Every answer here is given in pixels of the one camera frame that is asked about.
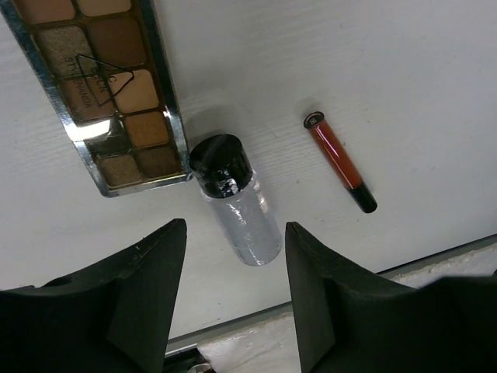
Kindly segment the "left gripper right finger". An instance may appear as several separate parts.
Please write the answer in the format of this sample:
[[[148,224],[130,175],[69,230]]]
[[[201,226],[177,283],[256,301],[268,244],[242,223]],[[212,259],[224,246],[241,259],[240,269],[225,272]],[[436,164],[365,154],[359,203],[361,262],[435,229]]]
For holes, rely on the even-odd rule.
[[[329,320],[295,315],[304,372],[494,372],[496,279],[443,277],[410,288],[326,247],[296,222],[286,226],[292,301],[304,287]]]

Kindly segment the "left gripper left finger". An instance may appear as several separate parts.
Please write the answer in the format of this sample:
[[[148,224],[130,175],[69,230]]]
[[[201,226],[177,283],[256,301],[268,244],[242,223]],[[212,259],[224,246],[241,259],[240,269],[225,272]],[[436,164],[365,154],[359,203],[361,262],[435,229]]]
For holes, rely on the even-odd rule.
[[[175,219],[41,287],[1,293],[3,372],[160,372],[186,254]]]

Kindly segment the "small clear bottle black cap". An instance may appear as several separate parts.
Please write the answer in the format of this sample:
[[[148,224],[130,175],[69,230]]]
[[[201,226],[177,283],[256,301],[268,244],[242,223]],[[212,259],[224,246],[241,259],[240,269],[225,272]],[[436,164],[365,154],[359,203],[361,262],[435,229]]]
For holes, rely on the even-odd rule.
[[[240,261],[260,267],[276,259],[283,237],[239,138],[216,134],[202,140],[189,165]]]

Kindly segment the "brown eyeshadow palette silver frame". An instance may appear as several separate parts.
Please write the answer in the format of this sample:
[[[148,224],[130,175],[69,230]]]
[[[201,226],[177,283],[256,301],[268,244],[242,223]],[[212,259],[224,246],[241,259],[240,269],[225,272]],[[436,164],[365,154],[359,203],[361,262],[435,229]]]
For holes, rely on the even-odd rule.
[[[104,197],[191,179],[152,1],[3,1],[2,15]]]

